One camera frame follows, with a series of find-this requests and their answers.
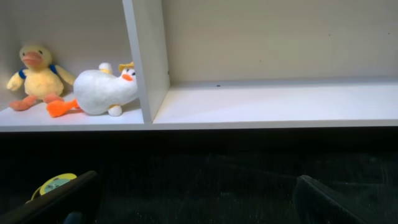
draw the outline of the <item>black object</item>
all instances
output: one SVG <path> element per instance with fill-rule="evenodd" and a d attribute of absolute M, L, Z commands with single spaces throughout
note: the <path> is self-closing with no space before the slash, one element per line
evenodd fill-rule
<path fill-rule="evenodd" d="M 294 190 L 294 205 L 301 223 L 382 224 L 391 223 L 339 192 L 303 175 Z"/>
<path fill-rule="evenodd" d="M 93 223 L 101 200 L 99 175 L 89 171 L 0 217 L 1 224 L 57 223 L 72 214 L 79 223 Z"/>

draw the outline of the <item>vertical white panel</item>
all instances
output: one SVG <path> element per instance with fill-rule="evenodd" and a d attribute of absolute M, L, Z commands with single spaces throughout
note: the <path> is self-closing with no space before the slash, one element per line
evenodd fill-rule
<path fill-rule="evenodd" d="M 23 97 L 22 90 L 15 94 L 6 88 L 11 76 L 22 68 L 19 49 L 19 40 L 11 22 L 7 5 L 4 1 L 0 1 L 0 110 L 8 107 L 9 101 L 18 96 Z"/>
<path fill-rule="evenodd" d="M 43 44 L 74 76 L 132 61 L 120 0 L 9 0 L 22 44 Z"/>
<path fill-rule="evenodd" d="M 172 82 L 398 76 L 397 0 L 164 0 Z"/>
<path fill-rule="evenodd" d="M 161 0 L 123 0 L 142 115 L 152 122 L 170 86 Z"/>

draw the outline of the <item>shelf bottom board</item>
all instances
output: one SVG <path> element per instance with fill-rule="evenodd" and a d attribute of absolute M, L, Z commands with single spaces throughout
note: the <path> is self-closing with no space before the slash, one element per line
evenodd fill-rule
<path fill-rule="evenodd" d="M 66 101 L 74 98 L 73 94 L 64 97 Z M 107 113 L 90 116 L 82 110 L 71 111 L 65 116 L 52 118 L 45 109 L 46 104 L 37 103 L 26 111 L 14 111 L 6 108 L 0 111 L 0 131 L 87 131 L 118 130 L 120 125 L 144 124 L 139 100 L 123 106 L 123 114 L 112 117 Z"/>
<path fill-rule="evenodd" d="M 170 88 L 154 124 L 208 128 L 398 126 L 398 83 L 185 85 Z"/>

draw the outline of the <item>blue strap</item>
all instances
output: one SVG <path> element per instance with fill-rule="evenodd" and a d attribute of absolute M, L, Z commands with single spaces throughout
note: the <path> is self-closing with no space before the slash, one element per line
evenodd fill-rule
<path fill-rule="evenodd" d="M 26 75 L 24 74 L 24 70 L 23 69 L 19 70 L 18 74 L 19 74 L 21 79 L 25 79 L 26 78 Z"/>
<path fill-rule="evenodd" d="M 50 69 L 51 72 L 53 72 L 54 74 L 59 75 L 58 72 L 57 72 L 57 69 L 55 68 L 55 65 L 52 65 L 52 64 L 51 64 L 51 65 L 49 66 L 49 69 Z M 19 70 L 18 74 L 19 74 L 19 76 L 20 76 L 21 79 L 25 79 L 25 78 L 26 78 L 26 75 L 25 75 L 25 73 L 24 73 L 24 69 Z"/>

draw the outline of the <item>dark floor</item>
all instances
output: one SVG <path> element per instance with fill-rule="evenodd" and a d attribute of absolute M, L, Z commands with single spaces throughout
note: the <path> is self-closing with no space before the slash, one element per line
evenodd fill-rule
<path fill-rule="evenodd" d="M 5 134 L 23 149 L 0 158 L 0 214 L 55 175 L 95 170 L 97 223 L 299 223 L 292 194 L 304 174 L 396 218 L 395 129 L 275 132 Z"/>

